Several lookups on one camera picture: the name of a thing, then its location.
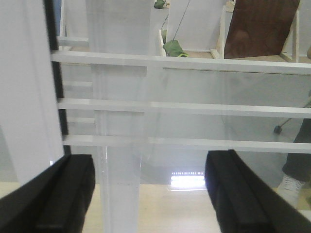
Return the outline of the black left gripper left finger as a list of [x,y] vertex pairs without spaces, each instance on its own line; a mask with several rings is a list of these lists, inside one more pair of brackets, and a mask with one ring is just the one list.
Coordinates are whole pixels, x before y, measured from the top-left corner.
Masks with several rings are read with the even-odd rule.
[[0,199],[2,233],[80,233],[95,187],[90,154],[65,155]]

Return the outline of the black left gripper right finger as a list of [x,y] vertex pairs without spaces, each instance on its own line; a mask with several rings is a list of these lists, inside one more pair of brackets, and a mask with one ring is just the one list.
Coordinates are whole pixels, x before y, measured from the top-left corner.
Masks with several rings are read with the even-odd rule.
[[223,233],[309,233],[311,222],[259,178],[234,150],[210,150],[205,182]]

